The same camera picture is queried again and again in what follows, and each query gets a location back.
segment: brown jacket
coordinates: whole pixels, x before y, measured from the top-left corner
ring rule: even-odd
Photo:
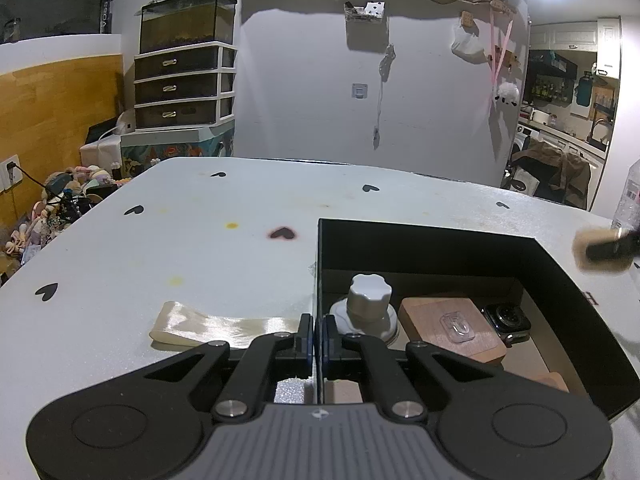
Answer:
[[[564,203],[587,209],[587,191],[591,179],[589,163],[575,153],[563,153],[543,140],[531,139],[526,150],[511,157],[513,162],[528,156],[548,166],[558,168],[549,180],[549,187],[564,191]]]

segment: open box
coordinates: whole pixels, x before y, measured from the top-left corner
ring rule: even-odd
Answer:
[[[591,304],[595,299],[535,239],[332,219],[320,219],[318,232],[317,322],[358,273],[383,276],[396,310],[403,298],[452,292],[478,307],[509,301],[520,305],[532,329],[529,342],[508,349],[505,370],[527,378],[558,372],[569,391],[590,397],[610,420],[640,399],[638,375]],[[406,341],[401,335],[392,347]],[[327,402],[325,388],[318,367],[318,397]]]

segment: wooden wall panel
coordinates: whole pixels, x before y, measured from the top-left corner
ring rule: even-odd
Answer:
[[[117,115],[121,86],[122,56],[72,59],[0,75],[0,162],[17,154],[20,166],[41,182],[54,171],[79,165],[89,126]],[[0,191],[0,234],[31,210],[41,192],[26,177]]]

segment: white bottle cap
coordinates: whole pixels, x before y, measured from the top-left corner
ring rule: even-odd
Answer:
[[[347,311],[364,321],[381,319],[389,306],[391,286],[377,274],[356,274],[347,296]]]

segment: white sheep plush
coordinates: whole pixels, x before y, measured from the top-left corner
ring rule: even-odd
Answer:
[[[506,81],[498,87],[498,95],[495,100],[502,99],[503,103],[510,102],[513,106],[518,106],[520,100],[520,90],[514,83],[507,83]]]

